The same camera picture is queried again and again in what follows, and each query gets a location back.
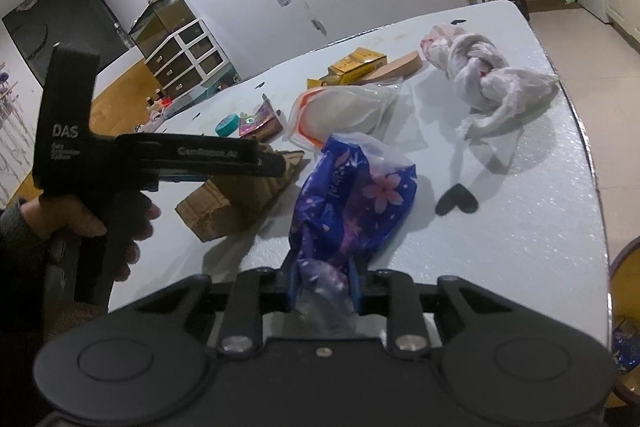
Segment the table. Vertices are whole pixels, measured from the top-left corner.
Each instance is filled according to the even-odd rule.
[[[393,60],[418,48],[437,23],[465,20],[489,37],[512,66],[552,71],[518,9],[496,1],[427,14],[336,42],[288,60],[167,121],[158,132],[213,135],[232,112],[251,111],[265,93],[288,115],[307,77],[364,46]],[[455,128],[469,113],[441,71],[425,64],[405,81],[379,136],[412,159],[418,190],[408,219],[372,263],[405,271],[417,282],[453,274],[566,322],[608,343],[608,258],[602,213],[588,147],[562,90],[544,107],[499,136],[461,140]],[[277,139],[275,149],[294,150]],[[110,308],[148,295],[194,273],[230,280],[238,270],[278,266],[288,250],[292,206],[311,172],[278,198],[252,230],[201,243],[174,211],[197,183],[161,184],[150,197],[162,209],[154,237],[127,282],[116,283]],[[478,198],[475,214],[434,214],[436,201],[456,182]]]

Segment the white plastic bag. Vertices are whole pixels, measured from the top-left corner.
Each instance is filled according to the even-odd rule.
[[[483,114],[472,114],[458,128],[461,137],[496,131],[555,89],[558,76],[530,68],[511,68],[492,42],[460,26],[434,26],[420,42],[424,57],[443,70],[454,93]]]
[[[315,87],[294,102],[284,140],[306,150],[322,149],[336,132],[372,133],[398,98],[398,84]]]

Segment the wooden block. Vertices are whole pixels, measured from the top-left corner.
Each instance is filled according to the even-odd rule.
[[[422,58],[418,52],[411,52],[400,58],[396,58],[389,62],[386,66],[382,66],[375,71],[363,76],[356,81],[357,84],[369,84],[370,82],[381,82],[392,78],[409,76],[414,74],[422,67]]]

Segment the screw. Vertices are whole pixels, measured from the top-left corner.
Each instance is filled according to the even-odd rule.
[[[318,357],[321,357],[322,359],[327,359],[333,353],[334,353],[334,350],[331,349],[331,347],[327,347],[327,346],[318,347],[318,349],[316,349],[316,355]]]
[[[223,339],[222,342],[220,342],[220,347],[222,347],[222,350],[225,353],[239,355],[240,353],[246,353],[248,350],[254,347],[254,343],[249,337],[246,337],[244,335],[237,335]]]
[[[421,335],[400,335],[396,338],[396,346],[401,351],[421,351],[429,345],[427,339]]]

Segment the cardboard box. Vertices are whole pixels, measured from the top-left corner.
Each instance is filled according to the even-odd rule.
[[[341,86],[348,86],[385,64],[386,55],[366,48],[357,48],[347,57],[329,66],[329,74],[338,76]]]
[[[175,211],[203,243],[248,229],[293,181],[305,155],[303,151],[280,154],[287,162],[284,176],[213,176],[178,203]]]

